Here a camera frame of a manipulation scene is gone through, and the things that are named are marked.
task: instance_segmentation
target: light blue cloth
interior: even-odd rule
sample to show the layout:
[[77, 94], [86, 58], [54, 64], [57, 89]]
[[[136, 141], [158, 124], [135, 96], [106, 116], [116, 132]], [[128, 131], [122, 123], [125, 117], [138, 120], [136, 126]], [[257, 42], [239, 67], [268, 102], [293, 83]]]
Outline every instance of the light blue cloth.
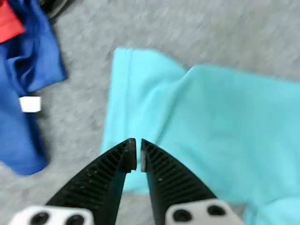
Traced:
[[[210, 65], [186, 70], [151, 50], [118, 48], [102, 152], [144, 138], [220, 198], [247, 202], [247, 225], [299, 224], [300, 85]], [[124, 191], [147, 193], [146, 175]]]

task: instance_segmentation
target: black screw head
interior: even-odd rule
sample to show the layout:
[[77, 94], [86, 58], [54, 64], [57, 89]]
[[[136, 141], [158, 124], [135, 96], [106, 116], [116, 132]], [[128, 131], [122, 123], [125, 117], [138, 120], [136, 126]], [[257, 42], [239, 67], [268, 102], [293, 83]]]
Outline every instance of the black screw head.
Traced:
[[187, 210], [176, 210], [173, 213], [173, 218], [176, 222], [188, 222], [192, 220], [192, 214]]
[[30, 225], [43, 225], [47, 222], [49, 214], [47, 212], [40, 212], [36, 214], [30, 221]]
[[211, 205], [207, 208], [207, 211], [211, 216], [223, 216], [226, 214], [225, 210], [217, 205]]
[[66, 225], [83, 225], [84, 218], [81, 215], [73, 215], [67, 219]]

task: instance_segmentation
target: blue fabric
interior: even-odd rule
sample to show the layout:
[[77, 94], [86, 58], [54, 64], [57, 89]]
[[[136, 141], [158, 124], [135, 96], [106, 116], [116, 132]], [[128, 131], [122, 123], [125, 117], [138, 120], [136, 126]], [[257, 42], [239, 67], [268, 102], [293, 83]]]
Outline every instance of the blue fabric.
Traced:
[[36, 0], [10, 0], [26, 32], [0, 44], [0, 160], [21, 175], [42, 170], [44, 147], [19, 97], [66, 78], [59, 46]]
[[[210, 65], [186, 70], [151, 50], [118, 48], [102, 152], [134, 137], [168, 151], [247, 225], [299, 224], [300, 85]], [[147, 193], [146, 175], [124, 191]]]

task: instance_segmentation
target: white tag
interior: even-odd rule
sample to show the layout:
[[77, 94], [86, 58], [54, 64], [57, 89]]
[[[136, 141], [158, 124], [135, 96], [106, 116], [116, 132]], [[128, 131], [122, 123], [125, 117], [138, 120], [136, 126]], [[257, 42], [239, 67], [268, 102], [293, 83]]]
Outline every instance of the white tag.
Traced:
[[24, 96], [19, 98], [24, 113], [36, 113], [41, 111], [41, 97]]

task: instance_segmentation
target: gray floor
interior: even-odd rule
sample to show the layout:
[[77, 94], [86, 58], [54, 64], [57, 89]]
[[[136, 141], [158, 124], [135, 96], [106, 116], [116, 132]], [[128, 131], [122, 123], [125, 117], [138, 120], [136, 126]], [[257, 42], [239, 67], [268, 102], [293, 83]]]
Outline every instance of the gray floor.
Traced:
[[[298, 80], [299, 12], [299, 0], [75, 0], [54, 26], [69, 79], [38, 92], [51, 162], [29, 177], [0, 167], [0, 224], [45, 203], [98, 155], [115, 47]], [[126, 195], [118, 224], [153, 224], [149, 209], [147, 196]]]

